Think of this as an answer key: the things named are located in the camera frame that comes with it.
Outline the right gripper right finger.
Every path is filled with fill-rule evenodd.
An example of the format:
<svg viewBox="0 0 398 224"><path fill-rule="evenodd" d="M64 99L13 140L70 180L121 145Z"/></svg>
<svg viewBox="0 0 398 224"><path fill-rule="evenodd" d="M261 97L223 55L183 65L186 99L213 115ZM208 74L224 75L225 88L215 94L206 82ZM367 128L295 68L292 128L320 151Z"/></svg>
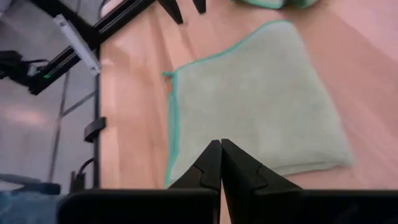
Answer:
<svg viewBox="0 0 398 224"><path fill-rule="evenodd" d="M232 224L291 224L301 188L222 139L222 181Z"/></svg>

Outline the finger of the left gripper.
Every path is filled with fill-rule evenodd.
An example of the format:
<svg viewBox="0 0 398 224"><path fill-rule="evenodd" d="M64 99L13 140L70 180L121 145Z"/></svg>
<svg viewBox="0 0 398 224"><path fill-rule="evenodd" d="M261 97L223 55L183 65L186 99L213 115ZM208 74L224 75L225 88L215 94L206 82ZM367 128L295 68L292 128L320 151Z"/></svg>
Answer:
<svg viewBox="0 0 398 224"><path fill-rule="evenodd" d="M206 0L192 0L199 14L206 12Z"/></svg>
<svg viewBox="0 0 398 224"><path fill-rule="evenodd" d="M157 0L176 24L183 24L183 18L176 0Z"/></svg>

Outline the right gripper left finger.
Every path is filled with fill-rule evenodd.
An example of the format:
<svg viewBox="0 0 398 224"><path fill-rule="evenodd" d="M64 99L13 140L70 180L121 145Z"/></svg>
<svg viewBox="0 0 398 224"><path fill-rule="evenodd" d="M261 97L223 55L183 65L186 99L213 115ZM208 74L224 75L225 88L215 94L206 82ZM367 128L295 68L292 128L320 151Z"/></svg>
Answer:
<svg viewBox="0 0 398 224"><path fill-rule="evenodd" d="M212 140L196 161L179 177L170 189L220 190L221 188L221 143Z"/></svg>

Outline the pale green microfiber towel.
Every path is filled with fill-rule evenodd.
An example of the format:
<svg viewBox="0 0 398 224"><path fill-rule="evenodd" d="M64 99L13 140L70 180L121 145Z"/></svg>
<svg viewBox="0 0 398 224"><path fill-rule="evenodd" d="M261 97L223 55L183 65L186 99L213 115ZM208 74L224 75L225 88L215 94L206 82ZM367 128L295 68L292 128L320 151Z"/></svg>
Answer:
<svg viewBox="0 0 398 224"><path fill-rule="evenodd" d="M259 6L268 9L280 9L286 4L292 4L293 6L305 9L314 5L319 0L233 0L233 1L242 1L251 4L253 6Z"/></svg>

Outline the pale green tagged towel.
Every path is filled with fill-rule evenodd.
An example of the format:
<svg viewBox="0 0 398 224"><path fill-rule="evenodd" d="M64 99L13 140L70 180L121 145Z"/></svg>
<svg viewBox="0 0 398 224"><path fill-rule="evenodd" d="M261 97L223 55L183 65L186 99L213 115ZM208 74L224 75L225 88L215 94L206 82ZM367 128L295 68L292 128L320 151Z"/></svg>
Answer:
<svg viewBox="0 0 398 224"><path fill-rule="evenodd" d="M353 164L338 112L289 21L267 22L167 76L166 185L214 139L231 140L280 175Z"/></svg>

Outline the short white bar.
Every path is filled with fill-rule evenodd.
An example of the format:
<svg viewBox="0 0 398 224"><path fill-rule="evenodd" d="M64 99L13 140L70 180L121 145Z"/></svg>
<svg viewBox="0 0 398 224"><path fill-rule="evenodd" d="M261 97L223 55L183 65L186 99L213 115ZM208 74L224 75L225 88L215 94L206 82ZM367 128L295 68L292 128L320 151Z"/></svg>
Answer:
<svg viewBox="0 0 398 224"><path fill-rule="evenodd" d="M60 28L63 35L68 39L69 43L71 43L72 48L79 58L84 61L89 71L93 75L100 74L100 62L73 24L66 20L62 14L57 15L53 20L54 23L56 23L56 25Z"/></svg>

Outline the black device with green light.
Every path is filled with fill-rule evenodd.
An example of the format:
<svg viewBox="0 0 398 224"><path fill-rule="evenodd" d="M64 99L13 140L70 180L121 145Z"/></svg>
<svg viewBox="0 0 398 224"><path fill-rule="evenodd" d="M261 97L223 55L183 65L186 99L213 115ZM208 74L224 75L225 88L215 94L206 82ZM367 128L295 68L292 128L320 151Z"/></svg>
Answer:
<svg viewBox="0 0 398 224"><path fill-rule="evenodd" d="M38 95L49 84L45 73L47 59L24 60L15 50L0 50L0 80L11 81L27 87L32 95Z"/></svg>

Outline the black metal table frame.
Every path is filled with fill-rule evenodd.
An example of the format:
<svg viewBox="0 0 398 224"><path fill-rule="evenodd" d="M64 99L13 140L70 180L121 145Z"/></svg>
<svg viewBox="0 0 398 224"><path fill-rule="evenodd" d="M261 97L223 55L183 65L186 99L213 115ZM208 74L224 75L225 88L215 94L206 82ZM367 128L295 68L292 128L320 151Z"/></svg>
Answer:
<svg viewBox="0 0 398 224"><path fill-rule="evenodd" d="M137 23L155 0L113 0L112 10L90 26L60 1L33 0L50 15L70 19L102 65L95 75L91 95L94 120L106 117L106 127L93 143L92 154L82 170L71 176L71 188L85 184L91 172L93 188L141 189L156 185L155 161L151 153L149 120L150 71L144 62L148 45Z"/></svg>

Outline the black table-edge bracket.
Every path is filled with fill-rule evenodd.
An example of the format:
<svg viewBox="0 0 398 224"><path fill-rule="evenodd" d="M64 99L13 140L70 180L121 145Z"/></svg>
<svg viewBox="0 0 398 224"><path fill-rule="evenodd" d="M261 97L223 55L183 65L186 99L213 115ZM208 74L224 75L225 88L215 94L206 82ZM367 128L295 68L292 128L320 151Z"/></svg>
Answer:
<svg viewBox="0 0 398 224"><path fill-rule="evenodd" d="M84 141L93 143L98 138L100 132L106 127L106 117L100 117L92 121L84 129Z"/></svg>

